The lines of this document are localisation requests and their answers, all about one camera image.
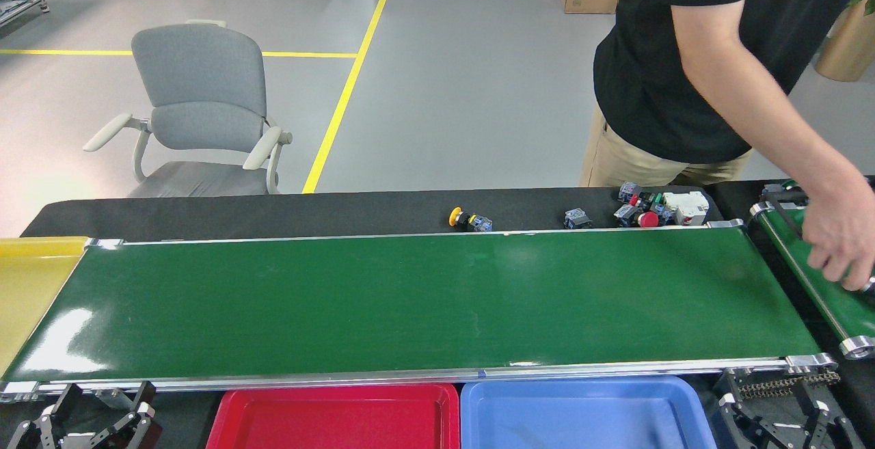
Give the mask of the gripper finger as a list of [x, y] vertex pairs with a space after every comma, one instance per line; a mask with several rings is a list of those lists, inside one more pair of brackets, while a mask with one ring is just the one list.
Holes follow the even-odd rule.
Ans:
[[69, 384], [54, 405], [33, 420], [22, 421], [16, 427], [6, 448], [62, 448], [66, 436], [64, 424], [71, 417], [83, 390], [78, 384]]
[[719, 398], [710, 420], [719, 447], [779, 448], [772, 424], [753, 414], [734, 395]]
[[865, 448], [865, 444], [843, 413], [820, 400], [797, 400], [803, 423], [794, 448]]
[[115, 424], [85, 437], [87, 448], [153, 448], [162, 434], [162, 427], [155, 422], [155, 409], [151, 402], [156, 387], [143, 381], [134, 397], [129, 397], [118, 387], [94, 390], [94, 395], [110, 408], [123, 409], [126, 413]]

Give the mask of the person's right hand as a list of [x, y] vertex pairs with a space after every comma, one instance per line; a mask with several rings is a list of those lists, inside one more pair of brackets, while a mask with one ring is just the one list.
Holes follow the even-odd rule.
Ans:
[[807, 266], [844, 290], [862, 291], [874, 257], [874, 200], [867, 179], [828, 173], [798, 182], [809, 197], [803, 222], [803, 240], [811, 247]]

